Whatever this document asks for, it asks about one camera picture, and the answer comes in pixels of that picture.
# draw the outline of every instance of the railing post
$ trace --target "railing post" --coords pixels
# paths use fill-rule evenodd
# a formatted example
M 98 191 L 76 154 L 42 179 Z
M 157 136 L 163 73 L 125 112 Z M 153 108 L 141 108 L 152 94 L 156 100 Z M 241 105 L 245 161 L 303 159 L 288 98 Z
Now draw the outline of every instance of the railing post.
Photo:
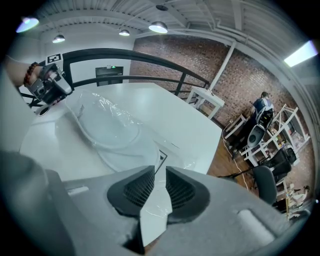
M 175 96 L 178 96 L 180 89 L 181 89 L 181 86 L 182 86 L 183 82 L 185 81 L 185 78 L 186 78 L 186 73 L 182 73 L 182 76 L 180 77 L 180 82 L 178 83 L 178 86 L 176 88 L 176 92 L 174 94 Z

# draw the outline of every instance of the white table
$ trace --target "white table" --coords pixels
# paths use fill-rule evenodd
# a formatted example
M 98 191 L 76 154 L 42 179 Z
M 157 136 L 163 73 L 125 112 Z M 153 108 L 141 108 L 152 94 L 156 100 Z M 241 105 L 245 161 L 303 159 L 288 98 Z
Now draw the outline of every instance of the white table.
M 206 174 L 215 155 L 222 130 L 183 100 L 155 83 L 122 83 L 86 90 L 98 93 L 150 129 L 150 135 L 168 157 L 155 175 L 154 189 L 140 213 L 146 246 L 166 230 L 172 212 L 166 190 L 166 166 L 185 167 Z M 44 168 L 59 173 L 63 181 L 111 174 L 97 152 L 71 122 L 64 101 L 37 117 L 26 134 L 20 152 Z
M 192 90 L 191 90 L 188 98 L 186 99 L 186 102 L 188 104 L 190 103 L 194 94 L 198 95 L 198 97 L 197 97 L 198 102 L 196 105 L 194 105 L 196 109 L 199 109 L 199 107 L 205 102 L 205 100 L 207 100 L 212 105 L 214 105 L 214 109 L 212 110 L 212 112 L 208 116 L 208 119 L 210 119 L 210 120 L 211 120 L 211 118 L 214 117 L 214 115 L 217 113 L 219 108 L 223 107 L 225 104 L 225 102 L 222 99 L 220 99 L 218 96 L 214 95 L 210 90 L 200 88 L 200 87 L 195 87 L 195 86 L 192 87 Z

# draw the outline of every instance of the ceiling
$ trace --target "ceiling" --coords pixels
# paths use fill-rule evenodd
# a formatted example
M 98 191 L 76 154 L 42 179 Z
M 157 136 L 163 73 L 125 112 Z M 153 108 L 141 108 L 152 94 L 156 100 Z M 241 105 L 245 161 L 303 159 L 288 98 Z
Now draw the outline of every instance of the ceiling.
M 164 5 L 161 11 L 156 5 Z M 148 32 L 151 22 L 165 22 L 170 31 L 236 30 L 285 58 L 306 42 L 289 18 L 266 0 L 50 0 L 36 12 L 42 33 L 81 24 L 103 24 Z

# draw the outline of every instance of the light fixture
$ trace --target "light fixture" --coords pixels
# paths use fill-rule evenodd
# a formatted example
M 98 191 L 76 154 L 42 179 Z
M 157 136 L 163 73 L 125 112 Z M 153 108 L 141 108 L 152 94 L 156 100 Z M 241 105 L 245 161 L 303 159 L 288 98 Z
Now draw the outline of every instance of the light fixture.
M 62 34 L 58 34 L 53 40 L 52 43 L 56 44 L 56 43 L 61 43 L 63 41 L 65 41 L 65 37 Z
M 161 21 L 152 22 L 151 25 L 149 26 L 149 29 L 161 34 L 165 34 L 168 32 L 167 25 Z
M 128 30 L 122 29 L 122 30 L 120 31 L 119 35 L 128 37 L 128 36 L 130 36 L 130 33 L 129 33 Z
M 289 67 L 293 67 L 307 59 L 310 59 L 313 56 L 316 56 L 317 54 L 317 49 L 310 40 L 292 53 L 288 58 L 286 58 L 284 62 L 287 63 Z
M 21 24 L 19 25 L 19 27 L 16 29 L 15 32 L 21 33 L 21 32 L 27 31 L 35 27 L 38 23 L 39 23 L 39 20 L 37 20 L 36 18 L 25 17 L 22 19 Z

